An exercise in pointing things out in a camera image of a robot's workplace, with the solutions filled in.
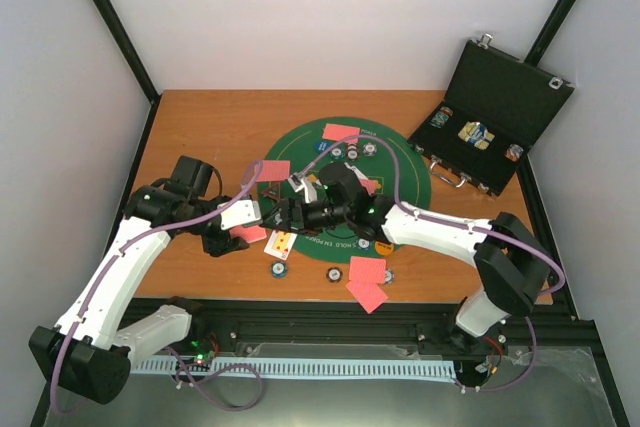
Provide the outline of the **red-backed playing card deck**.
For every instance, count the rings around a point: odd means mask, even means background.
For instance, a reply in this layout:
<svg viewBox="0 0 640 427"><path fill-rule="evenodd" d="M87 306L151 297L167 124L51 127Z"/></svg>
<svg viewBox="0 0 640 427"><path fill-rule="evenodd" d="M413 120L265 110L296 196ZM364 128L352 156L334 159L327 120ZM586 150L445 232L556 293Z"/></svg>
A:
<svg viewBox="0 0 640 427"><path fill-rule="evenodd" d="M251 244L267 237L266 230L259 226L235 226L230 229L232 238L239 238Z"/></svg>

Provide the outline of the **black red poker chip stack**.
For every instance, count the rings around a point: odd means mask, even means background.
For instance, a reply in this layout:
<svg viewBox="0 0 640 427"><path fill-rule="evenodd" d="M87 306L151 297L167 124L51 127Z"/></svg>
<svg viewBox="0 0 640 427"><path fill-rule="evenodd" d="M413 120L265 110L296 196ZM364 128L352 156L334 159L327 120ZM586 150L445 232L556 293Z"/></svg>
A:
<svg viewBox="0 0 640 427"><path fill-rule="evenodd" d="M326 272L326 279L329 283L339 283L343 279L343 272L338 267L331 267Z"/></svg>

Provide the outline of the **black red chip top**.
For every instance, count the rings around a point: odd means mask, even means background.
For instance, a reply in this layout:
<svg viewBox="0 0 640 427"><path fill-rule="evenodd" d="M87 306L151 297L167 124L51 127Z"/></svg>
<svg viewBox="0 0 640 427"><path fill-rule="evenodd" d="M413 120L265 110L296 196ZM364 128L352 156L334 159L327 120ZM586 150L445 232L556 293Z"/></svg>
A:
<svg viewBox="0 0 640 427"><path fill-rule="evenodd" d="M355 161L359 156L358 147L355 144L349 144L346 149L346 157L351 161Z"/></svg>

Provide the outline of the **light blue chip top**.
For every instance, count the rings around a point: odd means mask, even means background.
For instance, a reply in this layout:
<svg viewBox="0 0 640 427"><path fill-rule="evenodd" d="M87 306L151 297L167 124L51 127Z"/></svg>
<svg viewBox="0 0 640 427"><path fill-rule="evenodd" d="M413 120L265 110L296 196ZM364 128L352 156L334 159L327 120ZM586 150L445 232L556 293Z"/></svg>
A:
<svg viewBox="0 0 640 427"><path fill-rule="evenodd" d="M377 153L377 146L374 143L367 142L362 146L362 154L366 157L374 156Z"/></svg>

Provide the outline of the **red-backed card bottom edge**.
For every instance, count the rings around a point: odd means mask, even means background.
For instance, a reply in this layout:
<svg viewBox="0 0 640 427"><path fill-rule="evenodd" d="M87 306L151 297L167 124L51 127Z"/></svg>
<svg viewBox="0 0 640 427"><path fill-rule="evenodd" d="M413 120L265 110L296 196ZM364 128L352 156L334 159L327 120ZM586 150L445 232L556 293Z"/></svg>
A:
<svg viewBox="0 0 640 427"><path fill-rule="evenodd" d="M349 281L346 288L367 314L372 314L388 300L379 284Z"/></svg>

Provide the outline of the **light blue poker chip stack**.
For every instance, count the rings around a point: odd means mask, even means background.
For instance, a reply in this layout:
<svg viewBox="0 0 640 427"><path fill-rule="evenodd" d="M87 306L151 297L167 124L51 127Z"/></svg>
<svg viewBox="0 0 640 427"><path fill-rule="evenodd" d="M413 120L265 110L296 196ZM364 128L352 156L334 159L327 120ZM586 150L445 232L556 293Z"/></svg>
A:
<svg viewBox="0 0 640 427"><path fill-rule="evenodd" d="M386 272L385 272L384 284L387 285L387 284L392 283L393 281L394 281L394 273L393 273L392 270L387 269Z"/></svg>

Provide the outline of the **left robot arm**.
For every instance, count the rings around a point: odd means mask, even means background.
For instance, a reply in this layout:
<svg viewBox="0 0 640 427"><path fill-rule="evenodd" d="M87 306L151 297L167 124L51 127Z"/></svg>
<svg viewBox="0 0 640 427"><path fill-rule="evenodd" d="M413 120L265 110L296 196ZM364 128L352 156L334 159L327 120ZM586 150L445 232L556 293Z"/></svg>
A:
<svg viewBox="0 0 640 427"><path fill-rule="evenodd" d="M199 237L204 252L214 258L247 248L246 241L231 236L223 216L259 219L254 211L242 212L241 204L262 169L262 162L252 163L235 196L207 200L217 169L182 156L170 177L131 195L116 236L87 286L53 327L38 327L29 339L56 413L64 412L59 389L107 404L122 391L131 368L147 357L175 342L190 350L206 342L208 325L193 315L188 301L174 300L128 331L118 327L146 273L176 236Z"/></svg>

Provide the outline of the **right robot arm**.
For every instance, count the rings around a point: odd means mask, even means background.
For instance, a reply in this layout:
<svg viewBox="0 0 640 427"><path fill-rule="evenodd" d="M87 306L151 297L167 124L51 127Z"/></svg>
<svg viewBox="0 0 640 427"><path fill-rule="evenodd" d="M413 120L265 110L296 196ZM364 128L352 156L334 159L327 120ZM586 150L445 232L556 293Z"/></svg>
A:
<svg viewBox="0 0 640 427"><path fill-rule="evenodd" d="M512 214L464 219L418 208L396 194L370 194L356 173L338 162L321 169L321 192L299 174L292 180L295 196L267 208L262 226L316 236L344 225L368 241L419 247L475 268L481 287L461 302L450 329L451 341L459 347L511 317L529 316L554 268L540 243Z"/></svg>

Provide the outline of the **black triangular all-in marker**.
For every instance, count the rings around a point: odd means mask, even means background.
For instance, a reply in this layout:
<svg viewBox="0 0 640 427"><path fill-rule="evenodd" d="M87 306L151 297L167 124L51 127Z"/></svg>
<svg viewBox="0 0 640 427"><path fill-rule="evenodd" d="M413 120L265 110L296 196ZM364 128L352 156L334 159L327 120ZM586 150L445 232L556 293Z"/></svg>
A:
<svg viewBox="0 0 640 427"><path fill-rule="evenodd" d="M279 202L281 200L281 183L270 182L264 189L260 191L260 194L269 200Z"/></svg>

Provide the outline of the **blue small blind button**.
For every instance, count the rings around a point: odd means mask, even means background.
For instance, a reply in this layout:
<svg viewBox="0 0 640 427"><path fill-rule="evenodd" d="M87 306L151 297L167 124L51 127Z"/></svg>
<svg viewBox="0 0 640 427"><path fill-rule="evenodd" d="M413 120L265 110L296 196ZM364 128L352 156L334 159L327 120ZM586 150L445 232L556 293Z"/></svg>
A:
<svg viewBox="0 0 640 427"><path fill-rule="evenodd" d="M331 146L331 143L326 140L317 141L314 145L314 149L317 153L321 154Z"/></svg>

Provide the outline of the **chips in case left slot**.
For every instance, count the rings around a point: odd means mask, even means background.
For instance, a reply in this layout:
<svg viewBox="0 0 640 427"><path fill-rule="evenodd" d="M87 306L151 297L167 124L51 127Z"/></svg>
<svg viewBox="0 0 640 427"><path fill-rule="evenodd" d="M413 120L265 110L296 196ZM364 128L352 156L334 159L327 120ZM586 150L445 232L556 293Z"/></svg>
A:
<svg viewBox="0 0 640 427"><path fill-rule="evenodd" d="M441 106L431 117L429 124L435 128L442 128L452 117L453 111L447 106Z"/></svg>

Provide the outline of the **chips in case slot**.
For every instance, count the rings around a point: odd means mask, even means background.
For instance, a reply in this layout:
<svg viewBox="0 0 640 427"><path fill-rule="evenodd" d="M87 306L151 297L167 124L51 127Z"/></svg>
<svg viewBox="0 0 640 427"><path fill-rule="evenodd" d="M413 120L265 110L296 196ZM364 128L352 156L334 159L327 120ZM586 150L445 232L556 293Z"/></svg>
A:
<svg viewBox="0 0 640 427"><path fill-rule="evenodd" d="M524 148L518 144L511 144L505 151L505 157L514 163L518 163L524 154Z"/></svg>
<svg viewBox="0 0 640 427"><path fill-rule="evenodd" d="M453 111L447 106L441 106L431 117L429 124L435 128L442 128L452 117Z"/></svg>

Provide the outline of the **blue card deck in case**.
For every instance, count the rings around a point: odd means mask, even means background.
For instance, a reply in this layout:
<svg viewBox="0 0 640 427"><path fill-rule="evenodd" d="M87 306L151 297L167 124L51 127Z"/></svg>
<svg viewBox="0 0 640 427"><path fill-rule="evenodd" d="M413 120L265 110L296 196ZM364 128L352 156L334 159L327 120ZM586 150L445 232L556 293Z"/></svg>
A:
<svg viewBox="0 0 640 427"><path fill-rule="evenodd" d="M487 150L495 135L478 121L467 122L458 132L458 137L478 150Z"/></svg>

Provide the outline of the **chips in case right slot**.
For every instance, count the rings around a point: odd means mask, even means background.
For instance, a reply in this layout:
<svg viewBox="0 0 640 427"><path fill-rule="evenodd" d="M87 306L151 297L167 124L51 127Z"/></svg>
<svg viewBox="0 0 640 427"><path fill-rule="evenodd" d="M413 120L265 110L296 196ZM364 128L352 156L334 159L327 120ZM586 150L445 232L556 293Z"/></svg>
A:
<svg viewBox="0 0 640 427"><path fill-rule="evenodd" d="M505 157L514 163L518 163L524 154L524 148L518 144L511 144L505 151Z"/></svg>

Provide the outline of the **black aluminium frame rail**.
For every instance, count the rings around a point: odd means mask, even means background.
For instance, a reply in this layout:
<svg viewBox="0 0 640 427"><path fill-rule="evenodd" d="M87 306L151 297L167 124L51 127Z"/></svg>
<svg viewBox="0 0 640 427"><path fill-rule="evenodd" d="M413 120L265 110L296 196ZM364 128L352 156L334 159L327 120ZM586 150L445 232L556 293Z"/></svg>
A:
<svg viewBox="0 0 640 427"><path fill-rule="evenodd" d="M200 300L196 327L213 333L222 351L243 355L263 343L391 345L414 347L447 360L480 359L490 351L484 340L450 338L451 304L385 303L371 314L352 302ZM529 322L510 318L491 329L505 346L604 349L594 322L573 320L562 309L538 306Z"/></svg>

